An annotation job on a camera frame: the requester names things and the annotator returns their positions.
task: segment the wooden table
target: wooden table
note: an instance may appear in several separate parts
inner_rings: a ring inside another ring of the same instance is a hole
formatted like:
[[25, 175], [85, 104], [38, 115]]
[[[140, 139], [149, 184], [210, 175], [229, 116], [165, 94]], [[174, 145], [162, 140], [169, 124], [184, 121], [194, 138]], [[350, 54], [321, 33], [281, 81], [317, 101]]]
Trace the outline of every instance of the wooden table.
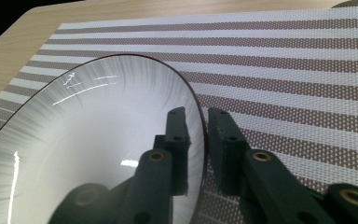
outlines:
[[0, 36], [0, 91], [63, 22], [330, 8], [343, 0], [88, 0], [36, 7]]

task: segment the striped placemat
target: striped placemat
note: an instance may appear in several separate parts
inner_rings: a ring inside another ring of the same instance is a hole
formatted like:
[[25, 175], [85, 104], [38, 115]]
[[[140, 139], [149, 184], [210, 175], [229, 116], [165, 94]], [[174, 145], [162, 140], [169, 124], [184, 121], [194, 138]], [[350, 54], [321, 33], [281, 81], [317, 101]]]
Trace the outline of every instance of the striped placemat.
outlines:
[[[304, 185], [358, 185], [358, 7], [62, 24], [0, 92], [0, 128], [57, 76], [118, 53], [178, 70], [205, 114], [228, 110]], [[238, 204], [209, 167], [196, 223], [242, 223]]]

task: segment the black plastic part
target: black plastic part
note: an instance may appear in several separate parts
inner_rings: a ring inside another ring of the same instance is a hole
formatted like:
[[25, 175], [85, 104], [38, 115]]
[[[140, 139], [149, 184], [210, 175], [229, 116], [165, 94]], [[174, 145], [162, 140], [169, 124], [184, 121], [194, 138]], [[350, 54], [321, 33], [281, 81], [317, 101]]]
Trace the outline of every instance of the black plastic part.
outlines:
[[172, 155], [146, 151], [132, 178], [118, 224], [170, 223]]
[[210, 108], [208, 113], [209, 153], [216, 185], [225, 195], [240, 195], [241, 159], [251, 148], [227, 111]]
[[165, 130], [164, 149], [171, 152], [173, 160], [172, 195], [183, 195], [187, 192], [187, 155], [189, 146], [190, 136], [186, 125], [185, 108], [178, 107], [168, 112]]
[[324, 208], [337, 223], [358, 224], [358, 187], [350, 184], [330, 185], [324, 196]]
[[267, 218], [260, 204], [240, 198], [240, 210], [246, 224], [267, 224]]
[[155, 142], [153, 144], [153, 149], [164, 148], [165, 145], [165, 135], [156, 135]]
[[335, 223], [273, 153], [247, 151], [243, 171], [268, 223]]

